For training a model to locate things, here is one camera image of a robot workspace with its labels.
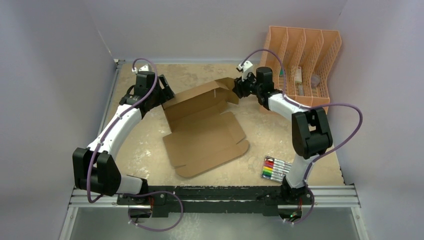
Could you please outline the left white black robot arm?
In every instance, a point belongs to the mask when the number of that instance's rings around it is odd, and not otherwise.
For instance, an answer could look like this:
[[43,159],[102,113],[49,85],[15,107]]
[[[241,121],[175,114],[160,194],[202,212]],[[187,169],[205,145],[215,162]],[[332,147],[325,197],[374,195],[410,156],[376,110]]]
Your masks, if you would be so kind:
[[120,99],[117,110],[101,134],[87,147],[72,154],[74,183],[78,189],[101,195],[129,195],[138,205],[149,199],[147,180],[120,173],[117,154],[133,128],[151,109],[173,99],[165,76],[139,70],[135,84]]

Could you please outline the brown cardboard box sheet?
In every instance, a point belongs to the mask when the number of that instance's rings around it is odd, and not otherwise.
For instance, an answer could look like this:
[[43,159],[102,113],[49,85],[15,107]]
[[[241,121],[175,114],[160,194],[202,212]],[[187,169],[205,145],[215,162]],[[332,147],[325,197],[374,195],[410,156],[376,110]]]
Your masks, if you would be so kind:
[[163,143],[171,166],[193,178],[244,155],[250,143],[228,105],[239,103],[225,77],[177,93],[162,105],[171,133]]

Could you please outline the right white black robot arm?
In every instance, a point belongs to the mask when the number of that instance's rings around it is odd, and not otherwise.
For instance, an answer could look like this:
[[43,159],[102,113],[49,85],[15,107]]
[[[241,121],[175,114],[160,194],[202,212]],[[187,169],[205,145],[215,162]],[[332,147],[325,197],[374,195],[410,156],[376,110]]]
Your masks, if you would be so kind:
[[314,161],[333,144],[326,112],[322,107],[312,109],[298,103],[275,88],[273,71],[269,67],[259,67],[253,72],[251,66],[240,64],[236,69],[242,74],[234,80],[232,89],[238,98],[254,95],[265,109],[291,122],[295,157],[282,179],[280,196],[284,202],[292,204],[307,192],[307,179]]

